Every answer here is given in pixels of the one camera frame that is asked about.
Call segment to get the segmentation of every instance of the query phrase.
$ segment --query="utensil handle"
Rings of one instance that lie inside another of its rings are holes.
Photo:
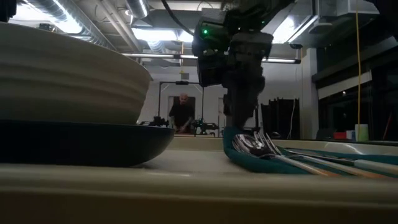
[[[303,170],[306,170],[306,171],[310,172],[311,174],[325,175],[325,176],[339,176],[338,174],[336,174],[334,172],[330,172],[330,171],[327,171],[327,170],[319,169],[319,168],[307,165],[307,164],[305,164],[303,162],[299,162],[299,161],[295,161],[293,159],[289,159],[288,157],[275,155],[275,158],[280,160],[280,161],[284,161],[287,164],[290,164],[290,165],[293,165],[295,167],[298,167],[298,168],[301,168]]]
[[[359,168],[372,169],[372,170],[377,170],[377,171],[381,171],[381,172],[386,172],[389,174],[398,175],[398,166],[397,165],[385,164],[382,162],[367,161],[367,160],[363,160],[363,159],[355,160],[354,165]]]
[[[303,157],[304,159],[306,159],[308,161],[316,162],[318,164],[329,166],[329,167],[332,167],[332,168],[347,172],[349,174],[354,174],[354,175],[358,175],[358,176],[361,176],[361,177],[390,178],[390,177],[387,177],[385,175],[375,174],[373,172],[368,172],[368,171],[357,169],[357,168],[354,168],[354,167],[349,167],[349,166],[344,166],[344,165],[337,164],[337,163],[334,163],[334,162],[324,161],[323,159],[317,159],[317,158],[314,158],[314,157],[303,156],[303,155],[301,155],[301,157]]]

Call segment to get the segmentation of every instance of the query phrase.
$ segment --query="dark blue bowl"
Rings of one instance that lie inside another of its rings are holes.
[[[0,162],[129,167],[161,154],[173,137],[151,126],[0,120]]]

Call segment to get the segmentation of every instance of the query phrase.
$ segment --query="teal napkin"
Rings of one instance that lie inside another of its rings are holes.
[[[310,174],[309,172],[302,170],[300,168],[297,168],[295,166],[292,166],[290,164],[287,164],[285,162],[279,161],[277,159],[259,159],[256,157],[252,157],[243,153],[238,152],[235,150],[233,147],[232,141],[235,135],[237,134],[245,134],[243,130],[240,130],[235,127],[226,127],[224,129],[224,138],[223,138],[223,145],[224,145],[224,153],[228,156],[231,161],[238,165],[241,166],[244,169],[247,169],[251,172],[262,172],[262,173],[270,173],[270,174]],[[292,154],[285,151],[283,148],[279,148],[282,153],[286,156],[291,156]],[[395,164],[398,165],[398,156],[380,156],[380,155],[358,155],[358,154],[342,154],[342,153],[334,153],[334,152],[328,152],[328,155],[331,156],[338,156],[338,157],[344,157],[348,159],[366,159],[370,161],[375,161],[375,162],[385,162],[385,163],[390,163],[390,164]],[[309,162],[304,159],[295,159],[296,161],[304,162],[306,164],[309,164],[311,166],[315,166],[321,169],[325,169],[328,171],[335,172],[340,175],[351,175],[346,172],[324,166],[321,164],[317,164],[314,162]],[[391,177],[396,177],[392,174],[385,174],[381,172],[377,172],[379,174],[391,176]]]

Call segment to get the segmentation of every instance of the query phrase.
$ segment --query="white bowl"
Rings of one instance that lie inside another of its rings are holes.
[[[0,22],[0,119],[135,124],[150,81],[112,50]]]

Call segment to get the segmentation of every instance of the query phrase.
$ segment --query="man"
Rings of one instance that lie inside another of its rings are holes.
[[[195,114],[192,106],[187,105],[188,95],[182,93],[180,95],[180,103],[174,104],[170,110],[170,122],[176,132],[190,133],[190,124]]]

